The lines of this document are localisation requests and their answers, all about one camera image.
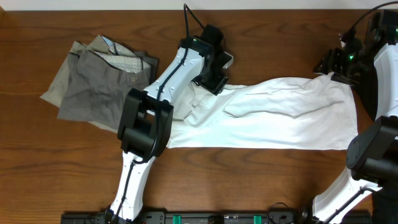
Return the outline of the white t-shirt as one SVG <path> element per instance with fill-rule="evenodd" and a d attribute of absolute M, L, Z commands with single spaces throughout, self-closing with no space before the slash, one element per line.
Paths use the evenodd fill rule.
<path fill-rule="evenodd" d="M 225 85 L 189 84 L 174 106 L 168 148 L 345 150 L 358 135 L 351 88 L 328 76 Z"/>

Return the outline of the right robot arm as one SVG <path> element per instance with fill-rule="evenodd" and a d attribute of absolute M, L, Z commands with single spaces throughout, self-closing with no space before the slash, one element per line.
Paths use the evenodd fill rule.
<path fill-rule="evenodd" d="M 370 223 L 368 212 L 352 209 L 369 195 L 397 183 L 397 11 L 378 5 L 364 16 L 364 40 L 352 25 L 313 72 L 349 85 L 373 123 L 350 142 L 346 167 L 298 217 L 298 223 Z"/>

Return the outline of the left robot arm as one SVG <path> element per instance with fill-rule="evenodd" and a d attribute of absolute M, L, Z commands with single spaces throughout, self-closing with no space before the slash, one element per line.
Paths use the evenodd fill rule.
<path fill-rule="evenodd" d="M 217 95 L 227 84 L 223 70 L 232 64 L 233 56 L 224 51 L 223 39 L 222 31 L 209 24 L 201 35 L 188 35 L 154 83 L 128 92 L 118 128 L 123 169 L 105 223 L 133 223 L 140 214 L 150 168 L 170 139 L 174 103 L 185 87 L 194 82 Z"/>

